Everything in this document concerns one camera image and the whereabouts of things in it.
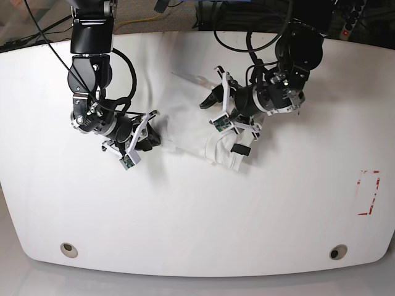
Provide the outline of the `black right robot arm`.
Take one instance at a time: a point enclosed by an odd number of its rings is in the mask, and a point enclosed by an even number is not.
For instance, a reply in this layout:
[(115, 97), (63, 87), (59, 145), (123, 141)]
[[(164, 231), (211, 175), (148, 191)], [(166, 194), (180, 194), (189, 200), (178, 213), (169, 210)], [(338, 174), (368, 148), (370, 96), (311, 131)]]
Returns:
[[(160, 145), (160, 136), (150, 124), (137, 132), (142, 113), (127, 114), (135, 96), (137, 76), (130, 59), (113, 47), (116, 1), (70, 1), (73, 18), (70, 51), (73, 55), (68, 84), (73, 92), (71, 120), (82, 133), (95, 132), (124, 154), (137, 140), (135, 149), (149, 151)], [(131, 74), (129, 94), (108, 99), (106, 89), (112, 80), (110, 54), (126, 62)]]

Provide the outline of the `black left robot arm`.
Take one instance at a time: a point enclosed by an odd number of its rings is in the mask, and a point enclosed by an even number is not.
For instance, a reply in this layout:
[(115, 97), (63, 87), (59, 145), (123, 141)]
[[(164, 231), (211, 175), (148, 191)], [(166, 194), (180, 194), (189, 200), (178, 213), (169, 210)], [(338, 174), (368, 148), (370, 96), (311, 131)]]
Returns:
[(305, 101), (303, 87), (311, 70), (323, 57), (323, 36), (316, 29), (290, 22), (275, 45), (276, 61), (265, 63), (254, 52), (252, 65), (245, 72), (245, 84), (239, 84), (222, 66), (216, 68), (222, 82), (200, 103), (205, 110), (221, 104), (221, 111), (210, 119), (219, 133), (250, 133), (258, 140), (261, 124), (257, 115), (291, 113)]

